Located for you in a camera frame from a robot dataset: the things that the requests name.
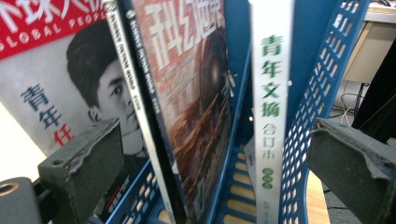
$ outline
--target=red magazine cover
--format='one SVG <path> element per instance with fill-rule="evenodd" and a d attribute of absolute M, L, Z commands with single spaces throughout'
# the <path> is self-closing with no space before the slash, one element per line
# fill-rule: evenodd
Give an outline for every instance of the red magazine cover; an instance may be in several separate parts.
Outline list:
<path fill-rule="evenodd" d="M 187 216 L 206 223 L 232 128 L 223 1 L 120 1 Z"/>
<path fill-rule="evenodd" d="M 0 102 L 46 156 L 120 118 L 125 166 L 96 209 L 105 220 L 148 157 L 102 2 L 3 0 L 0 27 Z"/>

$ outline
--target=perforated plastic panel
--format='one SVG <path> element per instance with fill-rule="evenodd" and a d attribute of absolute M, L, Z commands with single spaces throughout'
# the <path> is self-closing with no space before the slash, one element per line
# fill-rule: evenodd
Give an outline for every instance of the perforated plastic panel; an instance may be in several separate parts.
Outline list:
<path fill-rule="evenodd" d="M 306 222 L 304 197 L 307 179 L 306 153 L 315 117 L 327 118 L 347 61 L 361 29 L 370 1 L 337 1 L 309 70 L 298 110 L 287 132 L 282 172 L 280 219 L 284 223 Z"/>
<path fill-rule="evenodd" d="M 159 197 L 157 178 L 148 162 L 106 223 L 143 223 Z"/>

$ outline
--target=blue plastic rack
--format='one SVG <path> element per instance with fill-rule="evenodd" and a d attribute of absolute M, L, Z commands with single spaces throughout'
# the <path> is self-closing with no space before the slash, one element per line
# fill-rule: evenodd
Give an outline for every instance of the blue plastic rack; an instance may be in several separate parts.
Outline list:
<path fill-rule="evenodd" d="M 232 101 L 233 132 L 210 223 L 226 223 L 232 217 L 255 223 L 255 214 L 228 206 L 237 200 L 255 206 L 254 198 L 232 191 L 233 186 L 252 190 L 235 175 L 248 176 L 238 168 L 246 162 L 243 149 L 253 135 L 250 79 L 250 28 L 248 0 L 225 0 L 229 66 L 236 87 Z M 307 223 L 305 192 L 308 175 L 306 153 L 316 117 L 327 118 L 359 35 L 369 0 L 296 0 L 293 24 L 287 136 L 283 157 L 279 223 Z M 162 223 L 163 202 L 148 163 L 129 188 L 107 223 Z"/>

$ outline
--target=man's hair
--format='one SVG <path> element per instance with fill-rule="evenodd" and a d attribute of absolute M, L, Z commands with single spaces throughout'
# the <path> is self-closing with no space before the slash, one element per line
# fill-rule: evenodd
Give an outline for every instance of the man's hair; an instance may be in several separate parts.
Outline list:
<path fill-rule="evenodd" d="M 67 71 L 89 107 L 99 106 L 99 79 L 117 52 L 106 20 L 97 21 L 79 31 L 66 52 Z"/>

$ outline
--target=magazine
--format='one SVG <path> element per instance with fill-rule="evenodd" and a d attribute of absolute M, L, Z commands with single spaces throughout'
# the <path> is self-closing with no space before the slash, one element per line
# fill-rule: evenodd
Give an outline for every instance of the magazine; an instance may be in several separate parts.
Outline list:
<path fill-rule="evenodd" d="M 146 90 L 138 84 L 137 78 L 141 77 L 139 75 L 143 74 L 143 71 L 137 66 L 137 58 L 131 43 L 132 39 L 127 38 L 128 34 L 125 32 L 127 27 L 124 26 L 125 20 L 120 14 L 116 0 L 104 0 L 104 7 L 167 215 L 171 223 L 185 223 L 186 215 L 183 210 L 183 203 L 177 192 L 177 184 L 173 178 L 172 167 L 167 161 L 166 150 L 161 138 L 161 130 L 155 119 L 154 109 L 149 99 L 145 97 L 148 95 Z"/>
<path fill-rule="evenodd" d="M 120 2 L 189 222 L 205 223 L 232 128 L 223 2 Z"/>
<path fill-rule="evenodd" d="M 120 119 L 125 167 L 96 209 L 105 220 L 148 156 L 101 1 L 0 6 L 0 102 L 47 157 L 94 123 Z"/>

